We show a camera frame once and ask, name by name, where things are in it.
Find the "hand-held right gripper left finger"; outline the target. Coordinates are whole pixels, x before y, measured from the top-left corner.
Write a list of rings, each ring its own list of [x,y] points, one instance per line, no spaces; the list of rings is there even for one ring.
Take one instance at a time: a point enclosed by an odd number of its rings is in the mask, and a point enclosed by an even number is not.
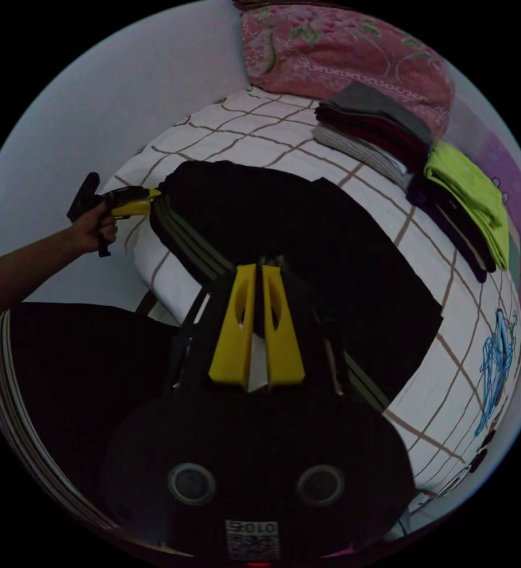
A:
[[[208,371],[214,383],[238,386],[245,392],[252,354],[256,268],[255,264],[237,266]]]

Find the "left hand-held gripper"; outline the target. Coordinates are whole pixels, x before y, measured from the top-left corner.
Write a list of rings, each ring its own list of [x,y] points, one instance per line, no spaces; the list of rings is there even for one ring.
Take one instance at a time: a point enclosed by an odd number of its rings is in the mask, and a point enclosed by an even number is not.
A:
[[[143,186],[125,186],[103,194],[102,201],[106,211],[99,218],[97,237],[98,255],[101,258],[110,256],[108,241],[101,235],[101,222],[109,216],[117,220],[127,220],[131,217],[145,217],[150,214],[152,199],[161,196],[156,188]]]

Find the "person's left hand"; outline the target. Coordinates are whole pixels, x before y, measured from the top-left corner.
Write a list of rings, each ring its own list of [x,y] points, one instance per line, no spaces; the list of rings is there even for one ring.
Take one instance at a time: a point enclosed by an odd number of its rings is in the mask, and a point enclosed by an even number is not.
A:
[[[101,202],[81,215],[70,228],[73,249],[78,254],[96,252],[99,244],[112,244],[117,235],[117,221]]]

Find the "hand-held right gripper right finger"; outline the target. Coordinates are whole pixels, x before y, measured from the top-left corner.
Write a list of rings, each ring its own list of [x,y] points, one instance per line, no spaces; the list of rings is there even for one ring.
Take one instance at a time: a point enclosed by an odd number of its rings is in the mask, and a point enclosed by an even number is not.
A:
[[[262,290],[268,385],[299,385],[305,368],[279,267],[262,266]]]

